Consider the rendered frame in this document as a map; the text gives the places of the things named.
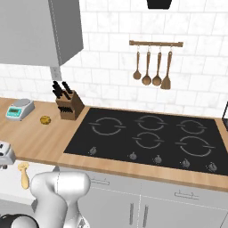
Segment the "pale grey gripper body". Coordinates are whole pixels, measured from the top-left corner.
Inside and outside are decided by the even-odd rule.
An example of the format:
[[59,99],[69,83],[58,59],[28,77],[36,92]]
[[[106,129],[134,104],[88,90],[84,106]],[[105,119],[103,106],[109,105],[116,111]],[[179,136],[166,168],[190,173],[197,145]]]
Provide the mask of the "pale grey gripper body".
[[8,151],[0,151],[0,165],[13,165],[16,160],[14,151],[9,148]]

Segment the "narrow grey drawer front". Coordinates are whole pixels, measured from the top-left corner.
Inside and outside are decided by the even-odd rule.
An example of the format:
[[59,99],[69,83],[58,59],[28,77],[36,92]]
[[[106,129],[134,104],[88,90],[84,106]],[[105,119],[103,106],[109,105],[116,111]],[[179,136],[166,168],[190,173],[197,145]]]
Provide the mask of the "narrow grey drawer front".
[[95,178],[99,180],[106,179],[110,182],[110,185],[102,185],[97,183],[92,183],[91,185],[95,188],[105,189],[109,191],[121,191],[132,194],[139,194],[141,190],[140,182],[131,177],[125,177],[120,175],[109,175],[104,173],[87,172],[90,179]]

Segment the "wide grey drawer front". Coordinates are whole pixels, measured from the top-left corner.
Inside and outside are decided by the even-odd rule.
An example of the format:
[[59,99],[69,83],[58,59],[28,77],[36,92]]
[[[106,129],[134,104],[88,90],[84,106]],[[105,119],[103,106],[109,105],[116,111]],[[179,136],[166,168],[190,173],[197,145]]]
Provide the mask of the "wide grey drawer front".
[[[175,192],[194,193],[199,200],[185,199],[175,196]],[[228,210],[228,192],[211,191],[171,183],[142,180],[142,195],[155,199],[172,200],[192,205]]]

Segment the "grey kitchen scale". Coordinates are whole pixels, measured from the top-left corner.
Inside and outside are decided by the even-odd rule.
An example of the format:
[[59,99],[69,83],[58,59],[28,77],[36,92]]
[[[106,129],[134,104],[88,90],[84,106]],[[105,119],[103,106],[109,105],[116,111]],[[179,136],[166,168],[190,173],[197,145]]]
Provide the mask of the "grey kitchen scale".
[[9,106],[5,116],[12,121],[22,121],[34,109],[35,104],[32,100],[19,99]]

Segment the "wooden knife block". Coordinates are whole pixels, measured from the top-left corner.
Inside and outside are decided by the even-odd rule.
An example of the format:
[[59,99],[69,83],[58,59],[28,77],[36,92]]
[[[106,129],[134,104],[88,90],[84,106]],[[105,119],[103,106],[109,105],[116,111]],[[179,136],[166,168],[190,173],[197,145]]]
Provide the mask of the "wooden knife block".
[[69,97],[70,99],[68,100],[67,97],[63,95],[55,101],[60,111],[61,119],[76,120],[85,105],[75,91],[72,91]]

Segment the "grey cupboard door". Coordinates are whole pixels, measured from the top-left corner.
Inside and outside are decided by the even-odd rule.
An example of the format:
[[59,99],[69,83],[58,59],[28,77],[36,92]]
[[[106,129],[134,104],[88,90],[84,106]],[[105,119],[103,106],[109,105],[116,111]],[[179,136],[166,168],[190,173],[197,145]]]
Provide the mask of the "grey cupboard door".
[[[130,203],[134,203],[132,225],[129,224]],[[137,228],[138,204],[138,195],[94,187],[78,201],[90,228]]]
[[228,211],[218,208],[142,196],[140,228],[145,205],[149,207],[145,228],[225,228],[228,216]]

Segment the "black hob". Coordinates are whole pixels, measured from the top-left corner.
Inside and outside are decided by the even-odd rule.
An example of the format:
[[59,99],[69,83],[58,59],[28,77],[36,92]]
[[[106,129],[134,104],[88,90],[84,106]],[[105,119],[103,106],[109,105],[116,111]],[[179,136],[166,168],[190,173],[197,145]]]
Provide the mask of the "black hob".
[[[90,155],[94,146],[97,152]],[[228,176],[228,151],[211,118],[91,108],[65,152]],[[137,159],[129,158],[132,152]],[[154,162],[157,155],[160,164]],[[183,167],[184,159],[189,160],[189,167]],[[208,169],[211,162],[217,167],[215,172]]]

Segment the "small wooden spoon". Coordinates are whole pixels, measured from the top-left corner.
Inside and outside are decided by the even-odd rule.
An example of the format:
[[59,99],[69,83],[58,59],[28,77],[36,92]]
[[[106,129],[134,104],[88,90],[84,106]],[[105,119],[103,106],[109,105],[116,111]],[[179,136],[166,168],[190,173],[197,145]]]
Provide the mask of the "small wooden spoon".
[[140,53],[137,53],[136,55],[136,71],[133,74],[133,78],[138,80],[141,78],[142,74],[139,71],[139,60],[140,60]]

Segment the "wooden ladle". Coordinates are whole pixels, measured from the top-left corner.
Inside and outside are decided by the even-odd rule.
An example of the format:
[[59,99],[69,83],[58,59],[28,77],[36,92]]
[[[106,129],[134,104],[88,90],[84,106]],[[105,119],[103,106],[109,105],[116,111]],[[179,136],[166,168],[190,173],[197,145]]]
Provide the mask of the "wooden ladle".
[[161,53],[158,53],[158,64],[157,64],[157,73],[156,76],[152,79],[152,84],[159,86],[161,84],[161,78],[159,76],[159,67],[161,62]]
[[151,58],[151,52],[148,51],[147,52],[147,61],[146,61],[146,74],[145,76],[142,78],[142,83],[145,86],[148,86],[151,83],[151,78],[149,76],[149,66],[150,66],[150,58]]

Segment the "wooden spatula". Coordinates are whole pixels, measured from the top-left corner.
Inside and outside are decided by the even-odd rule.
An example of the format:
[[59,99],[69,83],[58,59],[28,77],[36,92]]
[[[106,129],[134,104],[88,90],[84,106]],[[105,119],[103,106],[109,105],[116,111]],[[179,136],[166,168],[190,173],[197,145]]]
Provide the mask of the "wooden spatula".
[[166,73],[166,76],[163,78],[160,86],[160,88],[164,90],[168,90],[171,88],[171,81],[169,78],[169,69],[170,69],[171,60],[172,60],[172,52],[169,52],[167,56],[167,73]]

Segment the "black range hood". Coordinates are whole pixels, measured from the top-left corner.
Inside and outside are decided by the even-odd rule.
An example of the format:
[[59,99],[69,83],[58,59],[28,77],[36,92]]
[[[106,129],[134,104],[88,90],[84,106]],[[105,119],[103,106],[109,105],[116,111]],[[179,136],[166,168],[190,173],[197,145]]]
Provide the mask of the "black range hood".
[[149,9],[154,10],[168,10],[172,0],[147,0]]

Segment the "grey wall socket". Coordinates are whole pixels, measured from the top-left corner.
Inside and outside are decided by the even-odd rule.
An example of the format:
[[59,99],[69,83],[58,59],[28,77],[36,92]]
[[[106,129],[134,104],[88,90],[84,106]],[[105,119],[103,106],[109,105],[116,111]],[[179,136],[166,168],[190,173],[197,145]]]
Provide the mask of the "grey wall socket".
[[61,68],[60,67],[51,67],[50,71],[51,71],[51,76],[52,76],[53,80],[62,81]]

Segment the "grey wall cupboard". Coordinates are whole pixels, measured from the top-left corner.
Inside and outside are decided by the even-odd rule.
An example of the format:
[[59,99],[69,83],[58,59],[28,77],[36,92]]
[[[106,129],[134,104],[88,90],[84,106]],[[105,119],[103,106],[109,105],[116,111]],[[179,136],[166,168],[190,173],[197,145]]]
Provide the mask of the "grey wall cupboard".
[[0,0],[0,63],[59,67],[82,50],[78,0]]

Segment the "wooden utensil rail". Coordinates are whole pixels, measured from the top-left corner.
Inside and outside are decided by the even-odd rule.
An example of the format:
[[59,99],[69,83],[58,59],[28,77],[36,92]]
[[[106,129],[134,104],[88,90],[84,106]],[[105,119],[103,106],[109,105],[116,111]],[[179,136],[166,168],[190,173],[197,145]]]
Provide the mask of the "wooden utensil rail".
[[170,47],[183,47],[183,42],[146,42],[146,41],[134,41],[129,40],[129,45],[146,45],[146,46],[170,46]]

